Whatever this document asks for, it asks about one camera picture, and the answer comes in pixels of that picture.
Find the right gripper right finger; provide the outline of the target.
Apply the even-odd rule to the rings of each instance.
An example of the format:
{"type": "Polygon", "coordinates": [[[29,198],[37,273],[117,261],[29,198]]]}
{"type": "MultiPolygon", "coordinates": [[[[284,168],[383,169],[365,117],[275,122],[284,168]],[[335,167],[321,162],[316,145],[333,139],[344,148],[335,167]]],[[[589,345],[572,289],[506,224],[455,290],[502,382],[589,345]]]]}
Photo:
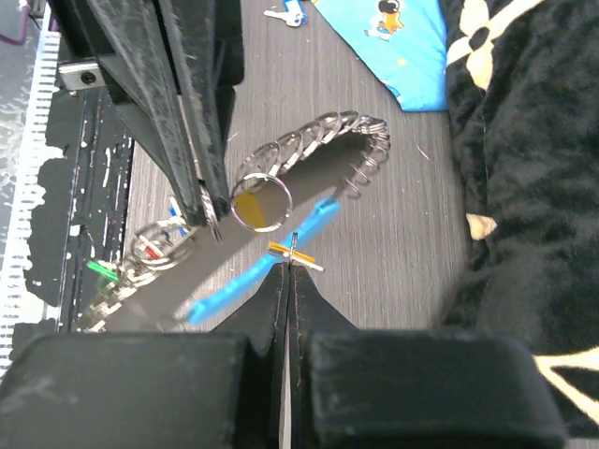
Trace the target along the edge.
{"type": "Polygon", "coordinates": [[[562,448],[531,354],[505,335],[359,329],[291,268],[294,448],[562,448]]]}

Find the yellow tagged key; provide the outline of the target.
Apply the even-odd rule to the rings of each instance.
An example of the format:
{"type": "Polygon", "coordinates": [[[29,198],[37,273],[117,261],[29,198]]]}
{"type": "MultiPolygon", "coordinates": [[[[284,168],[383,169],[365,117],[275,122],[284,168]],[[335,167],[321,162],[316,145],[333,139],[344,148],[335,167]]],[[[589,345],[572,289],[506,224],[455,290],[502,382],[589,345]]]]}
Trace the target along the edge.
{"type": "Polygon", "coordinates": [[[286,259],[290,264],[299,264],[308,269],[324,272],[325,268],[318,265],[314,257],[298,251],[298,243],[299,234],[293,232],[291,243],[288,246],[271,241],[268,245],[268,254],[286,259]]]}

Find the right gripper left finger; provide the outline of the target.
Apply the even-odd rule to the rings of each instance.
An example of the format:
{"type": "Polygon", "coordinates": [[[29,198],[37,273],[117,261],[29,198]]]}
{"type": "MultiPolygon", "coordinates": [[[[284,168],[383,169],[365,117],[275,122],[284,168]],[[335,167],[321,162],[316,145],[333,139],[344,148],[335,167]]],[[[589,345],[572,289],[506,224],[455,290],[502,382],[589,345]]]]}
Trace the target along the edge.
{"type": "Polygon", "coordinates": [[[5,448],[276,448],[286,267],[208,333],[44,335],[1,384],[5,448]]]}

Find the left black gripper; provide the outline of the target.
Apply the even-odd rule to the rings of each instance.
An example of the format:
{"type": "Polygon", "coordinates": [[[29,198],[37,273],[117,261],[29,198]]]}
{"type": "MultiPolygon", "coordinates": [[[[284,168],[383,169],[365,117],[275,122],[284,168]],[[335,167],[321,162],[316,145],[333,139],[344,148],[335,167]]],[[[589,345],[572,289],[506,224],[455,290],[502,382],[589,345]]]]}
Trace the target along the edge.
{"type": "Polygon", "coordinates": [[[224,155],[244,77],[238,1],[52,1],[66,43],[70,92],[106,87],[144,106],[162,144],[161,169],[190,225],[229,212],[224,155]]]}

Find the red tagged key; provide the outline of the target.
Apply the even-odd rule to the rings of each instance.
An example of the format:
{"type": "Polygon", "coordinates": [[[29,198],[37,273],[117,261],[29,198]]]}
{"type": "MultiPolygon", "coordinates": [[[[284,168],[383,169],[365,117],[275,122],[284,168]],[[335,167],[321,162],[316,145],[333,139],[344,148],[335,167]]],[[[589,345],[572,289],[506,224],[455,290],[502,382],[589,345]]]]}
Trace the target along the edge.
{"type": "Polygon", "coordinates": [[[158,246],[156,246],[153,242],[149,240],[144,240],[141,243],[143,251],[152,259],[158,260],[164,257],[163,252],[160,250],[158,246]]]}

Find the green tagged key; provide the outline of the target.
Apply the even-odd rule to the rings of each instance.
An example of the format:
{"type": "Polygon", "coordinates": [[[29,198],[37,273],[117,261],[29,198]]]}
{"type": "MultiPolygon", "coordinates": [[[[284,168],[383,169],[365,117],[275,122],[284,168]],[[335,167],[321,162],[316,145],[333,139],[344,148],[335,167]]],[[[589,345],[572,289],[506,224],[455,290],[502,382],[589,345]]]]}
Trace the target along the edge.
{"type": "Polygon", "coordinates": [[[97,275],[97,289],[100,294],[107,294],[121,285],[121,273],[115,264],[103,260],[89,260],[86,266],[97,275]]]}

